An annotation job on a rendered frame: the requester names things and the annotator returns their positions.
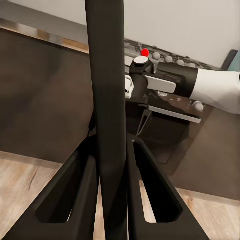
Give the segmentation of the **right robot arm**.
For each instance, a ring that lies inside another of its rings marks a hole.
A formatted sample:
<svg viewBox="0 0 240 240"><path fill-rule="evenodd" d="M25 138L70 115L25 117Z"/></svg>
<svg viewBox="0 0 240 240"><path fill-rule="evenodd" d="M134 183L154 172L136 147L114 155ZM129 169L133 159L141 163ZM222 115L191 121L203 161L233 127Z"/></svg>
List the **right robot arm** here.
<svg viewBox="0 0 240 240"><path fill-rule="evenodd" d="M175 62L159 62L156 73L148 56L136 57L125 76L127 118L140 119L136 136L141 138L153 120L147 89L187 97L232 114L240 114L240 72L213 71L181 66ZM89 123L96 127L95 111Z"/></svg>

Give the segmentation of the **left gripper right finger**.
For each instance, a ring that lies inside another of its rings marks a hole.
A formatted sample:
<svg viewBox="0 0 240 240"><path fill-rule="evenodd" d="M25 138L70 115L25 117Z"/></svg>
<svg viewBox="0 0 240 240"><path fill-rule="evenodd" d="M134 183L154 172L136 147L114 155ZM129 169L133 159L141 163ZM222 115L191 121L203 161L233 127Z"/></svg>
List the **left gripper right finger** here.
<svg viewBox="0 0 240 240"><path fill-rule="evenodd" d="M156 219L145 220L138 170ZM210 240L145 142L126 134L128 240Z"/></svg>

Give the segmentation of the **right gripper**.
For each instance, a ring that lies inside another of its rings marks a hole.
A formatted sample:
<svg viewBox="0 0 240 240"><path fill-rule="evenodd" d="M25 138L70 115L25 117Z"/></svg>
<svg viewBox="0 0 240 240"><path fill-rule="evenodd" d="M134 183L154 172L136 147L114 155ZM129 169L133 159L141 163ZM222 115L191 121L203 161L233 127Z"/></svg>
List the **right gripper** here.
<svg viewBox="0 0 240 240"><path fill-rule="evenodd" d="M133 81L133 84L134 89L131 93L131 98L125 99L125 113L127 118L140 119L140 124L136 136L141 138L153 120L153 113L152 110L149 109L149 100L147 98L144 98L144 86L136 80ZM95 111L93 111L89 123L90 131L92 132L95 127Z"/></svg>

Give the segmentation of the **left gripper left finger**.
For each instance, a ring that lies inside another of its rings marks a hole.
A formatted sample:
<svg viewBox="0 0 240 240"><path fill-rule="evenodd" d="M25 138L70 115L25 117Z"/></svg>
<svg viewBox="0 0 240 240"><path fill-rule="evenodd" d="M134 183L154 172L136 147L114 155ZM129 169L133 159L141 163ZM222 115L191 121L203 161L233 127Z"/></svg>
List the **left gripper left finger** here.
<svg viewBox="0 0 240 240"><path fill-rule="evenodd" d="M82 141L2 240L93 240L99 181L95 134Z"/></svg>

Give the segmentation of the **poster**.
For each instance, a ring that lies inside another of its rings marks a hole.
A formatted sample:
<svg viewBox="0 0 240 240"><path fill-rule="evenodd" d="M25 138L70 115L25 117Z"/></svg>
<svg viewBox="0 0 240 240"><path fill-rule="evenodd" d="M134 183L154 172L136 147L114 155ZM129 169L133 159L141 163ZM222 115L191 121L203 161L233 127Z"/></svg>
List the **poster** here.
<svg viewBox="0 0 240 240"><path fill-rule="evenodd" d="M129 240L124 0L85 0L106 240Z"/></svg>

